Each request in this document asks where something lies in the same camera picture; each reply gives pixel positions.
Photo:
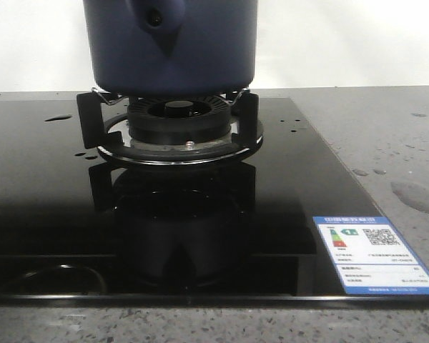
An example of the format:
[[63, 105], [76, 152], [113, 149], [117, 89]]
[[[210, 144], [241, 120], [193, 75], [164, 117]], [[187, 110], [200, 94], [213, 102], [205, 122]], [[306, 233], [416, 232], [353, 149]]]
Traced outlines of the black metal pot support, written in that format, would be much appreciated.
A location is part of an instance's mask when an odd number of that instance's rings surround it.
[[263, 143], [262, 123], [258, 119], [259, 97], [242, 89], [226, 94], [211, 95], [221, 99], [231, 108], [230, 131], [217, 139], [184, 144], [150, 144], [134, 139], [129, 134], [127, 109], [140, 99], [186, 99], [191, 97], [138, 97], [129, 96], [125, 113], [106, 120], [103, 105], [116, 105], [122, 98], [92, 89], [77, 95], [77, 106], [86, 148], [95, 148], [105, 158], [123, 164], [156, 166], [185, 166], [209, 164], [217, 161], [244, 159], [254, 154]]

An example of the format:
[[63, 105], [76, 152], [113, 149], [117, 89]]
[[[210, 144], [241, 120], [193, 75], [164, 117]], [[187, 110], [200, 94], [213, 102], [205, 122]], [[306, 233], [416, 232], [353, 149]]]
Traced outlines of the dark blue cooking pot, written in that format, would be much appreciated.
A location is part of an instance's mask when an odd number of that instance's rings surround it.
[[255, 75], [257, 1], [84, 1], [94, 79], [127, 96], [215, 95]]

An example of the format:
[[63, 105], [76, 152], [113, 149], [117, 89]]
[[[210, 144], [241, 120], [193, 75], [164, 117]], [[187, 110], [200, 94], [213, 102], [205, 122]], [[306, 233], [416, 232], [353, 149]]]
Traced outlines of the black glass gas cooktop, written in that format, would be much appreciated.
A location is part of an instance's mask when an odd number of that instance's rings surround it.
[[0, 304], [426, 308], [349, 295], [314, 217], [385, 217], [289, 99], [243, 162], [122, 168], [71, 100], [0, 100]]

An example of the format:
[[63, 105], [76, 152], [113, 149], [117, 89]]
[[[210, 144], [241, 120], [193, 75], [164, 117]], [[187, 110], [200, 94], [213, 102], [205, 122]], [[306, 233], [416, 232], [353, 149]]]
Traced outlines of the blue white energy label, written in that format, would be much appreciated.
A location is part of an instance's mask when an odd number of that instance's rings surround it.
[[314, 217], [349, 295], [429, 296], [429, 271], [386, 217]]

